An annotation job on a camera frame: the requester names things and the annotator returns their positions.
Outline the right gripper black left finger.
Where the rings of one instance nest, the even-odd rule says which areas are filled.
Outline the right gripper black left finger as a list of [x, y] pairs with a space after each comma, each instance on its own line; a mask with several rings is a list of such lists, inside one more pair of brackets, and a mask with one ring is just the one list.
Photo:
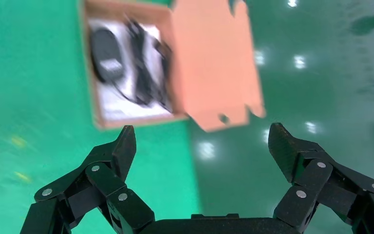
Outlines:
[[136, 153], [131, 125], [118, 138], [94, 147], [76, 169], [39, 189], [23, 234], [69, 234], [98, 209], [118, 234], [139, 234], [155, 221], [151, 208], [125, 183]]

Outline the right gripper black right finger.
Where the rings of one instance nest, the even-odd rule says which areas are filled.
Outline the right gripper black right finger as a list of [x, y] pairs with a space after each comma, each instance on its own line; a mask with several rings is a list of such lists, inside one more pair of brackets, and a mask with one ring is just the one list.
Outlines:
[[355, 234], [374, 234], [374, 179], [337, 163], [319, 144], [270, 126], [269, 152], [291, 187], [274, 217], [302, 234], [319, 205], [330, 208]]

